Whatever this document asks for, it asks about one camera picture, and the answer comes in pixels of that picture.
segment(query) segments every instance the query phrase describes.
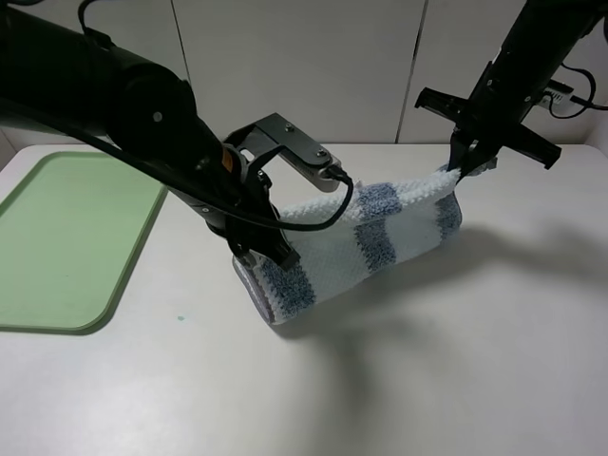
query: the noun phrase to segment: cloth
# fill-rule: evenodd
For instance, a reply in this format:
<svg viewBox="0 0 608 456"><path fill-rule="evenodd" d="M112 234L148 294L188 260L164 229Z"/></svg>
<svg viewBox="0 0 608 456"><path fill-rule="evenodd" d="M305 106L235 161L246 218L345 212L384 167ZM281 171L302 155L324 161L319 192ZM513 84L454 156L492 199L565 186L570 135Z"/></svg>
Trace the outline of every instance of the cloth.
<svg viewBox="0 0 608 456"><path fill-rule="evenodd" d="M347 211L331 228L312 233L285 231L300 254L292 269L283 271L270 259L254 254L257 265L253 269L234 258L235 270L266 322L283 323L453 236L462 223L454 195L459 179L460 170L440 169L424 179L357 186ZM343 198L344 193L332 194L287 206L279 211L281 220L321 222Z"/></svg>

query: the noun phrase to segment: wall seam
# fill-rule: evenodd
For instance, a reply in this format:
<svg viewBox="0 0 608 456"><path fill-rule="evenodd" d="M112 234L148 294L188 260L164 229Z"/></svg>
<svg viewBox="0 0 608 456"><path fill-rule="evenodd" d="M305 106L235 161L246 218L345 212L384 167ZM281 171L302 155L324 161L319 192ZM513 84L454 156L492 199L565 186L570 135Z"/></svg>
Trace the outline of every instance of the wall seam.
<svg viewBox="0 0 608 456"><path fill-rule="evenodd" d="M422 30L425 27L425 20L427 19L429 0L425 0L425 4L422 7L422 14L420 16L420 25L418 26L418 33L416 34L416 44L414 45L414 51L411 56L411 64L409 66L408 83L406 84L406 93L404 95L403 104L401 106L401 114L399 116L399 124L397 125L397 134L395 135L395 144L399 143L399 137L401 136L401 128L403 127L403 121L406 117L406 108L408 106L409 90L411 89L411 80L414 76L414 69L416 67L416 58L418 57L418 49L420 47L420 40L422 39Z"/></svg>
<svg viewBox="0 0 608 456"><path fill-rule="evenodd" d="M175 27L178 30L178 39L180 40L181 58L183 59L183 65L186 69L186 78L190 86L192 85L192 79L190 78L190 68L188 67L188 59L186 58L186 51L183 46L183 40L181 39L180 21L178 21L178 14L175 10L174 0L171 0L171 10L173 11L173 20L175 21Z"/></svg>
<svg viewBox="0 0 608 456"><path fill-rule="evenodd" d="M0 134L2 134L2 136L4 136L4 139L7 140L7 143L9 143L10 147L12 148L12 152L13 154L17 154L17 148L15 147L15 144L12 143L12 141L10 140L10 138L7 136L7 134L4 132L3 129L0 129Z"/></svg>

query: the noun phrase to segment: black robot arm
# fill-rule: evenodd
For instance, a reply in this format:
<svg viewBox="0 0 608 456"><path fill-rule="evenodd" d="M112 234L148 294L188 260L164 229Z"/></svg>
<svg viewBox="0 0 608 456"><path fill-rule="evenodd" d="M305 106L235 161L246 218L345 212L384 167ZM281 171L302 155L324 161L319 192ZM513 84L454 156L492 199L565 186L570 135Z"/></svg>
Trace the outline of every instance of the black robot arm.
<svg viewBox="0 0 608 456"><path fill-rule="evenodd" d="M248 265L254 251L288 269L298 256L281 229L324 229L346 209L352 181L339 161L283 118L269 116L222 143L198 117L187 82L99 31L84 32L0 1L0 124L65 133L167 184ZM256 160L240 154L245 147ZM279 219L261 169L279 154L324 191L339 181L349 186L332 218L316 225Z"/></svg>
<svg viewBox="0 0 608 456"><path fill-rule="evenodd" d="M606 0L528 0L467 100L425 88L416 107L456 123L449 168L465 176L503 146L551 167L560 148L521 122L577 41L607 12Z"/></svg>

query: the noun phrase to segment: striped towel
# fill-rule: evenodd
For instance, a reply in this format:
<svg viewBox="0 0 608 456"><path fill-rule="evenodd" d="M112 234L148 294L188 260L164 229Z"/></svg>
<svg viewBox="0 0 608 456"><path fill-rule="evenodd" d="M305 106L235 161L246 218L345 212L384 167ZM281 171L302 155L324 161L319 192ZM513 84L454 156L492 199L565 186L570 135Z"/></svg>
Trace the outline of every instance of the striped towel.
<svg viewBox="0 0 608 456"><path fill-rule="evenodd" d="M292 269L285 272L255 254L253 269L233 259L235 270L266 322L283 323L454 235L462 222L454 196L459 178L458 169L439 170L419 180L358 186L347 211L331 228L285 232L300 254ZM291 223L318 223L328 219L343 198L343 193L322 196L279 212Z"/></svg>

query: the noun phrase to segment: white table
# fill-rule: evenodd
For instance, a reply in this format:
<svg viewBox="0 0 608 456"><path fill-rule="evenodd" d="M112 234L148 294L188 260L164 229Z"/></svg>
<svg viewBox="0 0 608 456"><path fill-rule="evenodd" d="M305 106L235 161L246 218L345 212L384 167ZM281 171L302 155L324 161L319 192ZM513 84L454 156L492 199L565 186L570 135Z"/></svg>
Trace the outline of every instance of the white table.
<svg viewBox="0 0 608 456"><path fill-rule="evenodd" d="M330 149L366 182L447 160L444 145ZM0 174L0 198L40 150ZM608 160L499 157L459 186L458 239L277 332L170 195L105 328L0 332L1 454L606 454ZM270 168L278 204L316 193Z"/></svg>

